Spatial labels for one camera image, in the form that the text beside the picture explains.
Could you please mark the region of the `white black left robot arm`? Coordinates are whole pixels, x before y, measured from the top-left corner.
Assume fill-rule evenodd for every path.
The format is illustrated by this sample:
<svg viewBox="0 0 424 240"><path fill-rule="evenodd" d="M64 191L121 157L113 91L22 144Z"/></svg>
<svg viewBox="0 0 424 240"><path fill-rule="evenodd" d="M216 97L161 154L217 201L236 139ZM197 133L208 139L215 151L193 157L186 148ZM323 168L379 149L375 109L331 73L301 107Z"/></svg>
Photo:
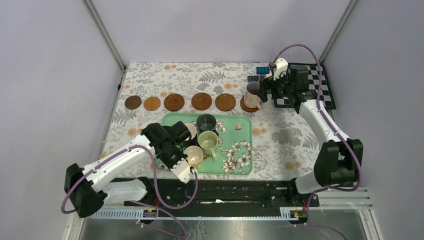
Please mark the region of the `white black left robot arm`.
<svg viewBox="0 0 424 240"><path fill-rule="evenodd" d="M155 192L148 186L148 179L114 181L118 175L146 159L152 164L159 159L184 184L197 179L196 171L189 166L188 155L180 148L195 136L196 130L182 121L171 126L151 123L133 140L108 156L85 166L70 165L65 172L66 195L61 203L61 212L76 212L79 217L86 218L107 204L129 201L140 202L144 206L152 204Z"/></svg>

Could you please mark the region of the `light brown wooden coaster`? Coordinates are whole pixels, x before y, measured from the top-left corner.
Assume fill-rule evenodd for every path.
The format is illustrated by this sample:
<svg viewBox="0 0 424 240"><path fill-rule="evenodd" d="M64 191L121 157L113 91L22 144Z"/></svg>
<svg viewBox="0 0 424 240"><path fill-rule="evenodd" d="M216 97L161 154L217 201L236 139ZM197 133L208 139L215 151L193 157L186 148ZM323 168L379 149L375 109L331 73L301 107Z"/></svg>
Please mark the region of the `light brown wooden coaster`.
<svg viewBox="0 0 424 240"><path fill-rule="evenodd" d="M148 97L144 103L143 103L143 107L147 110L147 111L155 111L157 110L159 107L161 106L161 100L156 97L156 96L151 96Z"/></svg>

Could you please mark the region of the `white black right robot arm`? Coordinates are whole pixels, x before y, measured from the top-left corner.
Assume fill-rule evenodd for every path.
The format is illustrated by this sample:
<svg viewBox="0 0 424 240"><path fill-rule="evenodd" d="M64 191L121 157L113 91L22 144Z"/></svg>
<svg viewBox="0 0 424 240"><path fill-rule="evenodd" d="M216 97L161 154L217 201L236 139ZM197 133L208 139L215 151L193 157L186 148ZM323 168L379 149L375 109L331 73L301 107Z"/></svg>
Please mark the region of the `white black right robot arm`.
<svg viewBox="0 0 424 240"><path fill-rule="evenodd" d="M360 184L364 146L331 119L320 100L320 90L309 89L308 69L286 63L270 64L269 68L271 75L260 81L259 98L267 102L268 91L275 97L286 97L288 104L308 123L320 145L313 171L292 181L294 188L287 191L287 201L299 206L307 194L326 189L343 191L345 184Z"/></svg>

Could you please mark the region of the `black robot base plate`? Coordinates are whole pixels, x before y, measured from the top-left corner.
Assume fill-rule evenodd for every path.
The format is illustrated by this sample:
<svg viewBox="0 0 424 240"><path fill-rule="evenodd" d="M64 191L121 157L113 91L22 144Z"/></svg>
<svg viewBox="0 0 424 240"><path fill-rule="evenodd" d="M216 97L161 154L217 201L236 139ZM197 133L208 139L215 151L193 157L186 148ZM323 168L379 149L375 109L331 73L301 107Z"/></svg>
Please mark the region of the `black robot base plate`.
<svg viewBox="0 0 424 240"><path fill-rule="evenodd" d="M181 206L195 191L195 181L185 184L177 179L158 179L160 196L168 205ZM201 202L250 203L265 207L311 207L320 205L318 197L297 194L290 181L200 179L193 204Z"/></svg>

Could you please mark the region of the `pink iridescent mug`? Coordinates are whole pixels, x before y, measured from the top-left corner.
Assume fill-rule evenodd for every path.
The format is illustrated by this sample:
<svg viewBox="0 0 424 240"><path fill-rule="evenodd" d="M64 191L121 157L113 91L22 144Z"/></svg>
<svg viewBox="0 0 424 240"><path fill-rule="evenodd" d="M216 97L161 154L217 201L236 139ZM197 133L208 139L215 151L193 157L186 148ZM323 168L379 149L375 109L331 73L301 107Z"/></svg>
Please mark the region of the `pink iridescent mug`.
<svg viewBox="0 0 424 240"><path fill-rule="evenodd" d="M249 82L246 86L244 97L246 97L246 98L259 97L258 96L259 92L260 92L260 83L259 82Z"/></svg>

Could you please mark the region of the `dark brown wooden coaster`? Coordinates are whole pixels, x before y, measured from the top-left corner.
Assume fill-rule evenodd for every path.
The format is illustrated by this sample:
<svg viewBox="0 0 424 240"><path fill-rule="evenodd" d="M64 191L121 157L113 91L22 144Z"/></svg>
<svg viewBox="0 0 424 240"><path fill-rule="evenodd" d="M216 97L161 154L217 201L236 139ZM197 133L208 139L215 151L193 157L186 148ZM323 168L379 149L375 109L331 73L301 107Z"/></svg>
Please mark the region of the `dark brown wooden coaster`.
<svg viewBox="0 0 424 240"><path fill-rule="evenodd" d="M124 101L124 106L129 110L135 110L142 104L142 99L137 95L129 96Z"/></svg>

